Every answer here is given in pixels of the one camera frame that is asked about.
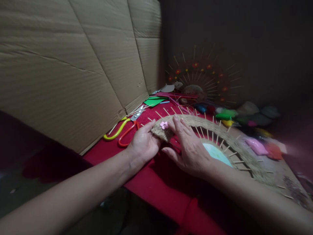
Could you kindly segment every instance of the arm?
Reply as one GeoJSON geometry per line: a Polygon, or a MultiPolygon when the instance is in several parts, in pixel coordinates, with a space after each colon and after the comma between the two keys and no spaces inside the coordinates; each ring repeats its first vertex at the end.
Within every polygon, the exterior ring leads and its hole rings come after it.
{"type": "Polygon", "coordinates": [[[0,234],[59,234],[134,176],[159,150],[160,140],[140,128],[128,148],[35,197],[0,220],[0,234]]]}
{"type": "Polygon", "coordinates": [[[313,214],[294,202],[213,159],[193,130],[174,116],[169,127],[182,145],[182,155],[163,148],[173,161],[187,173],[202,178],[234,200],[266,231],[283,234],[311,234],[313,214]]]}

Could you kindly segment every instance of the left hand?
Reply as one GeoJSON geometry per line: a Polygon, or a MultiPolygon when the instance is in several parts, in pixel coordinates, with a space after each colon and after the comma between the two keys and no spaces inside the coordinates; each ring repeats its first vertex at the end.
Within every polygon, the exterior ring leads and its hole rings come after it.
{"type": "Polygon", "coordinates": [[[161,140],[150,132],[155,123],[156,120],[153,119],[151,122],[141,127],[127,147],[130,163],[138,170],[159,151],[161,140]]]}

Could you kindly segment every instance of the orange scissors handle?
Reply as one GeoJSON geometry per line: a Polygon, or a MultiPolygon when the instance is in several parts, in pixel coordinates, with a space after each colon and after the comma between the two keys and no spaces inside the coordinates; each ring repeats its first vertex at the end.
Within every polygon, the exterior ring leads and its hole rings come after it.
{"type": "Polygon", "coordinates": [[[139,122],[137,122],[136,120],[134,121],[134,124],[127,131],[125,131],[120,137],[120,139],[118,140],[118,145],[120,147],[125,148],[130,144],[130,142],[128,144],[122,144],[121,141],[135,126],[137,126],[137,130],[139,130],[139,122]]]}

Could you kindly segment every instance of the brown cardboard box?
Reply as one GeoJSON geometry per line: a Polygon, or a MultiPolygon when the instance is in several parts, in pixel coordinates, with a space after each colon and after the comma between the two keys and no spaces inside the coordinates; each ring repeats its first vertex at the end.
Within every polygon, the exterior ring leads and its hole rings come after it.
{"type": "Polygon", "coordinates": [[[77,153],[165,84],[157,0],[0,5],[0,109],[77,153]]]}

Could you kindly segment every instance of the woven mat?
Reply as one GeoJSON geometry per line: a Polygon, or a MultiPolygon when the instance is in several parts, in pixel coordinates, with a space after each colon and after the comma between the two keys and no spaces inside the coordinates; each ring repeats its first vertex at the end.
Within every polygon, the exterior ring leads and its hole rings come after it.
{"type": "MultiPolygon", "coordinates": [[[[241,147],[241,143],[236,140],[232,135],[230,135],[228,132],[225,130],[221,129],[217,124],[206,120],[201,117],[197,116],[192,116],[192,115],[177,115],[179,119],[183,118],[184,121],[191,127],[202,127],[203,129],[207,129],[209,131],[213,131],[216,135],[219,136],[219,138],[224,139],[224,143],[227,143],[230,145],[230,149],[233,150],[234,152],[237,152],[236,156],[241,161],[245,162],[245,165],[251,169],[251,174],[253,178],[263,184],[276,187],[276,184],[273,183],[271,177],[269,176],[269,173],[267,173],[261,165],[258,163],[256,159],[254,159],[253,156],[250,155],[250,153],[241,147]]],[[[155,126],[152,128],[151,132],[158,136],[160,139],[169,142],[170,139],[173,137],[174,133],[170,129],[165,129],[163,130],[160,126],[161,122],[166,122],[166,121],[172,121],[173,116],[166,116],[162,119],[159,119],[155,126]]],[[[204,140],[202,139],[202,142],[214,144],[210,140],[204,140]]],[[[232,163],[233,166],[235,164],[231,160],[230,157],[228,157],[230,162],[232,163]]]]}

